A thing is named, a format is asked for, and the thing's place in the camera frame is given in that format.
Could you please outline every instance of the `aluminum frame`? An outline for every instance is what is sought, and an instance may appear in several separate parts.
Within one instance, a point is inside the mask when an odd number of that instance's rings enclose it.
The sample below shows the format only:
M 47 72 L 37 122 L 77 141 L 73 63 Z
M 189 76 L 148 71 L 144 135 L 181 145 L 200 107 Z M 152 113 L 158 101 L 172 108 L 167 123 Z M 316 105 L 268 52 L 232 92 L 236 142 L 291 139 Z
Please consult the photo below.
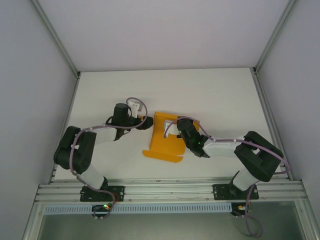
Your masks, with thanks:
M 259 71 L 264 64 L 266 58 L 268 57 L 270 51 L 272 50 L 273 46 L 275 45 L 276 41 L 278 40 L 282 30 L 284 29 L 291 13 L 293 12 L 295 6 L 297 5 L 299 0 L 288 0 L 281 17 L 279 18 L 266 46 L 263 49 L 263 52 L 255 65 L 255 69 Z
M 60 40 L 56 30 L 54 29 L 52 23 L 50 22 L 47 14 L 45 13 L 43 7 L 40 4 L 40 2 L 38 0 L 30 0 L 30 2 L 33 5 L 33 7 L 34 7 L 35 11 L 37 12 L 38 16 L 40 17 L 41 21 L 43 22 L 45 28 L 49 32 L 49 34 L 50 34 L 52 40 L 54 41 L 58 51 L 61 53 L 63 59 L 65 60 L 65 62 L 69 66 L 69 68 L 72 71 L 73 75 L 78 79 L 79 78 L 79 74 L 78 74 L 79 71 L 77 70 L 74 62 L 72 61 L 70 55 L 68 54 L 64 44 Z
M 253 68 L 250 68 L 261 107 L 270 131 L 273 143 L 284 152 L 279 133 L 270 110 L 262 83 Z M 72 110 L 76 90 L 73 93 L 65 125 Z M 87 205 L 80 202 L 82 184 L 76 180 L 54 181 L 53 171 L 51 183 L 39 185 L 35 196 L 31 214 L 23 235 L 23 240 L 37 239 L 41 233 L 41 224 L 46 207 L 49 205 Z M 117 204 L 195 204 L 195 203 L 226 203 L 243 202 L 243 200 L 217 201 L 214 199 L 213 184 L 226 184 L 228 177 L 219 178 L 186 178 L 186 179 L 114 179 L 109 180 L 110 185 L 125 186 L 124 202 Z M 252 202 L 294 202 L 297 216 L 301 222 L 301 229 L 307 240 L 319 239 L 319 227 L 310 206 L 307 193 L 301 180 L 293 180 L 291 173 L 274 176 L 270 182 L 257 184 L 259 199 Z
M 67 127 L 68 127 L 68 123 L 69 123 L 69 119 L 70 119 L 70 116 L 71 116 L 72 108 L 74 106 L 74 102 L 75 102 L 75 97 L 76 97 L 76 93 L 77 93 L 77 90 L 78 90 L 78 86 L 79 86 L 79 79 L 77 79 L 75 84 L 74 84 L 74 88 L 73 88 L 73 91 L 72 91 L 72 96 L 71 96 L 71 99 L 70 99 L 70 102 L 69 102 L 69 107 L 68 107 L 66 115 L 65 115 L 65 117 L 63 119 L 62 128 L 61 128 L 61 131 L 60 131 L 60 134 L 59 134 L 59 141 L 62 139 L 62 137 L 65 134 L 65 131 L 66 131 Z M 50 168 L 51 168 L 51 174 L 48 176 L 48 178 L 46 180 L 46 182 L 48 184 L 50 184 L 51 182 L 54 181 L 56 170 L 57 170 L 57 164 L 55 164 L 54 161 L 52 161 Z

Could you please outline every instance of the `white wall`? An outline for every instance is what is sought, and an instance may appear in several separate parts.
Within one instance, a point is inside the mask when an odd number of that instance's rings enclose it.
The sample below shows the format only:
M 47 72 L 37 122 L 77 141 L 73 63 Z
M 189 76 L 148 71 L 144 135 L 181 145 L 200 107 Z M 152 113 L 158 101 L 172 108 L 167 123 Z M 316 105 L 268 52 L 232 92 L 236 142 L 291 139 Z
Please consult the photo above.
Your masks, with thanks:
M 29 1 L 0 1 L 0 239 L 21 239 L 75 78 Z
M 82 72 L 253 67 L 288 0 L 39 0 Z
M 320 223 L 320 1 L 299 1 L 260 70 L 285 152 Z

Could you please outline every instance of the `white panel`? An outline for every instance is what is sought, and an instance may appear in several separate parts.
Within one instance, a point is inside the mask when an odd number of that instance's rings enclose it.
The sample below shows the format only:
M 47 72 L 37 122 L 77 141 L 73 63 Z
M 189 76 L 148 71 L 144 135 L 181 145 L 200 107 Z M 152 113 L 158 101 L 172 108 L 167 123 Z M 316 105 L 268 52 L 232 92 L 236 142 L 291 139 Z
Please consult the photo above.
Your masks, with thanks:
M 320 1 L 299 1 L 260 70 L 296 179 L 320 223 Z
M 270 134 L 249 68 L 83 72 L 69 125 L 101 125 L 128 97 L 155 111 L 190 116 L 216 137 Z M 92 164 L 109 179 L 231 177 L 243 168 L 236 157 L 198 158 L 188 149 L 180 163 L 144 157 L 153 129 L 132 130 L 118 141 L 96 145 Z M 59 168 L 55 179 L 73 179 Z
M 288 0 L 40 0 L 76 67 L 253 67 Z
M 0 235 L 22 238 L 75 78 L 29 1 L 0 1 Z

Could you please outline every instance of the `white table surface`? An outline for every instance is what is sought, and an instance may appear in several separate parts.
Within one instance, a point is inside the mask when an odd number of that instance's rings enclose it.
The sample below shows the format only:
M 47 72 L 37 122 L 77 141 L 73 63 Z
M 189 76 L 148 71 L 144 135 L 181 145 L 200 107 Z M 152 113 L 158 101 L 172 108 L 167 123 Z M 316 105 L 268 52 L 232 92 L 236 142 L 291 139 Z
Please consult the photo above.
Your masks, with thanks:
M 68 125 L 101 125 L 128 97 L 144 101 L 149 116 L 159 111 L 198 119 L 218 138 L 256 131 L 271 141 L 249 68 L 82 72 Z M 179 163 L 147 158 L 142 150 L 149 149 L 152 132 L 134 129 L 97 145 L 91 164 L 107 179 L 231 177 L 243 168 L 237 158 L 198 158 L 188 149 Z M 58 167 L 54 179 L 74 177 Z

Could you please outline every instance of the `cable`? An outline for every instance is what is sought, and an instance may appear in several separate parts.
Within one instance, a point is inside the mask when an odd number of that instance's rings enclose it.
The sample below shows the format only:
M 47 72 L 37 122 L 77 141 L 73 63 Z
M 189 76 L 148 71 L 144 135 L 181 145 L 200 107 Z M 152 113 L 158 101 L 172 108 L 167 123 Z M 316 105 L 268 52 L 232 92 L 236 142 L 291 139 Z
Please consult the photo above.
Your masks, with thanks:
M 267 149 L 267 148 L 265 148 L 265 147 L 263 147 L 263 146 L 260 146 L 260 145 L 258 145 L 258 144 L 255 144 L 255 143 L 253 143 L 253 142 L 246 141 L 246 140 L 242 140 L 242 139 L 216 139 L 216 138 L 213 138 L 213 137 L 210 136 L 210 135 L 207 133 L 207 131 L 200 125 L 199 121 L 195 120 L 195 119 L 192 118 L 192 117 L 182 116 L 182 117 L 178 117 L 177 119 L 173 120 L 173 121 L 168 125 L 168 127 L 165 129 L 165 131 L 164 131 L 164 138 L 166 138 L 166 134 L 167 134 L 167 131 L 168 131 L 168 129 L 170 128 L 170 126 L 171 126 L 172 124 L 174 124 L 175 122 L 177 122 L 178 120 L 181 120 L 181 119 L 190 119 L 190 120 L 196 122 L 196 124 L 198 124 L 199 128 L 200 128 L 200 129 L 203 131 L 203 133 L 205 134 L 205 136 L 206 136 L 208 139 L 210 139 L 210 140 L 212 140 L 212 141 L 214 141 L 214 142 L 226 142 L 226 143 L 229 143 L 229 142 L 231 142 L 231 143 L 238 142 L 238 143 L 243 143 L 243 144 L 251 145 L 251 146 L 253 146 L 253 147 L 255 147 L 255 148 L 258 148 L 258 149 L 260 149 L 260 150 L 263 150 L 263 151 L 267 152 L 268 154 L 271 154 L 272 156 L 274 156 L 274 157 L 276 157 L 277 159 L 279 159 L 282 163 L 284 163 L 285 168 L 286 168 L 285 171 L 275 172 L 275 173 L 274 173 L 275 175 L 286 174 L 287 172 L 290 171 L 290 166 L 289 166 L 288 162 L 287 162 L 286 160 L 284 160 L 284 159 L 283 159 L 281 156 L 279 156 L 278 154 L 274 153 L 273 151 L 271 151 L 271 150 L 269 150 L 269 149 Z
M 126 103 L 128 103 L 128 101 L 130 99 L 133 99 L 133 100 L 137 100 L 139 101 L 144 109 L 145 109 L 145 117 L 143 118 L 143 120 L 135 125 L 135 126 L 113 126 L 113 125 L 106 125 L 106 124 L 102 124 L 102 125 L 97 125 L 97 126 L 92 126 L 92 127 L 87 127 L 87 128 L 84 128 L 82 130 L 80 130 L 80 132 L 75 136 L 74 138 L 74 141 L 72 143 L 72 146 L 71 146 L 71 151 L 70 151 L 70 157 L 69 157 L 69 168 L 70 168 L 70 171 L 72 173 L 72 175 L 76 176 L 76 179 L 78 179 L 81 183 L 83 183 L 86 187 L 88 187 L 89 189 L 93 190 L 93 191 L 96 191 L 96 192 L 99 192 L 99 193 L 106 193 L 106 194 L 109 194 L 111 197 L 112 197 L 112 201 L 113 201 L 113 204 L 112 206 L 110 207 L 110 210 L 108 211 L 108 213 L 103 217 L 104 219 L 106 217 L 109 216 L 109 214 L 111 213 L 115 203 L 116 203 L 116 198 L 115 198 L 115 195 L 110 192 L 110 191 L 107 191 L 107 190 L 100 190 L 100 189 L 96 189 L 90 185 L 88 185 L 85 181 L 81 180 L 78 176 L 77 176 L 77 173 L 75 172 L 74 168 L 73 168 L 73 158 L 74 158 L 74 152 L 75 152 L 75 147 L 77 145 L 77 142 L 78 142 L 78 139 L 79 137 L 81 136 L 81 134 L 83 134 L 84 132 L 86 131 L 89 131 L 89 130 L 97 130 L 97 129 L 104 129 L 104 128 L 116 128 L 116 129 L 126 129 L 126 130 L 129 130 L 129 129 L 135 129 L 135 128 L 138 128 L 140 127 L 142 124 L 144 124 L 144 122 L 147 120 L 147 116 L 148 116 L 148 109 L 147 109 L 147 106 L 145 105 L 145 103 L 143 101 L 141 101 L 140 99 L 136 98 L 136 97 L 129 97 L 126 99 Z
M 272 156 L 276 157 L 277 159 L 279 159 L 282 163 L 284 163 L 285 167 L 286 167 L 286 170 L 285 171 L 281 171 L 281 172 L 275 172 L 274 174 L 275 175 L 279 175 L 279 174 L 286 174 L 287 172 L 290 171 L 290 165 L 288 164 L 288 162 L 286 160 L 284 160 L 281 156 L 279 156 L 278 154 L 274 153 L 273 151 L 263 147 L 263 146 L 260 146 L 258 144 L 255 144 L 255 143 L 252 143 L 250 141 L 246 141 L 246 140 L 242 140 L 242 139 L 216 139 L 216 138 L 213 138 L 211 137 L 207 131 L 200 125 L 199 121 L 195 120 L 194 118 L 192 117 L 188 117 L 188 116 L 182 116 L 182 117 L 178 117 L 177 119 L 173 120 L 169 125 L 168 127 L 165 129 L 164 131 L 164 138 L 166 138 L 166 134 L 167 134 L 167 131 L 169 130 L 170 126 L 172 124 L 174 124 L 175 122 L 177 122 L 178 120 L 181 120 L 181 119 L 190 119 L 194 122 L 196 122 L 196 124 L 198 124 L 199 128 L 203 131 L 203 133 L 205 134 L 205 136 L 207 138 L 209 138 L 210 140 L 214 141 L 214 142 L 231 142 L 231 143 L 234 143 L 234 142 L 239 142 L 239 143 L 243 143 L 243 144 L 247 144 L 247 145 L 251 145 L 255 148 L 258 148 L 260 150 L 263 150 L 269 154 L 271 154 Z M 249 201 L 250 201 L 250 196 L 251 196 L 251 193 L 254 189 L 255 185 L 252 185 L 250 187 L 250 190 L 249 190 L 249 193 L 248 193 L 248 196 L 246 198 L 246 201 L 245 201 L 245 214 L 244 214 L 244 220 L 245 220 L 245 225 L 246 225 L 246 228 L 249 232 L 249 234 L 252 236 L 252 237 L 255 237 L 255 238 L 260 238 L 262 235 L 263 235 L 263 232 L 264 232 L 264 228 L 263 228 L 263 225 L 262 223 L 254 216 L 250 216 L 248 215 L 248 208 L 249 208 Z M 250 229 L 250 226 L 249 226 L 249 222 L 248 222 L 248 219 L 254 219 L 256 220 L 259 225 L 260 225 L 260 233 L 259 234 L 254 234 L 251 229 Z
M 98 218 L 98 217 L 96 216 L 96 213 L 97 213 L 98 210 L 101 210 L 101 209 L 104 209 L 104 207 L 103 207 L 103 206 L 99 206 L 99 207 L 96 207 L 96 208 L 94 209 L 94 211 L 93 211 L 93 217 L 94 217 L 94 218 Z
M 249 234 L 252 237 L 255 237 L 255 238 L 258 239 L 258 238 L 261 238 L 261 236 L 264 234 L 264 227 L 263 227 L 262 223 L 260 222 L 260 220 L 258 218 L 256 218 L 255 216 L 248 215 L 250 196 L 251 196 L 251 193 L 252 193 L 254 187 L 255 187 L 254 184 L 250 187 L 250 190 L 249 190 L 249 193 L 248 193 L 248 197 L 246 198 L 246 201 L 245 201 L 244 220 L 245 220 L 246 229 L 248 230 Z M 256 220 L 258 222 L 258 224 L 260 225 L 260 233 L 259 234 L 254 234 L 251 231 L 248 219 L 254 219 L 254 220 Z
M 251 198 L 250 198 L 250 201 L 249 201 L 249 206 L 250 206 L 250 210 L 249 210 L 249 212 L 251 212 L 253 209 L 254 209 L 254 206 L 252 205 L 252 203 L 251 203 Z
M 116 196 L 115 203 L 118 202 L 118 201 L 120 200 L 119 195 L 118 195 L 117 193 L 115 193 L 115 192 L 113 192 L 112 194 L 113 194 L 114 196 Z

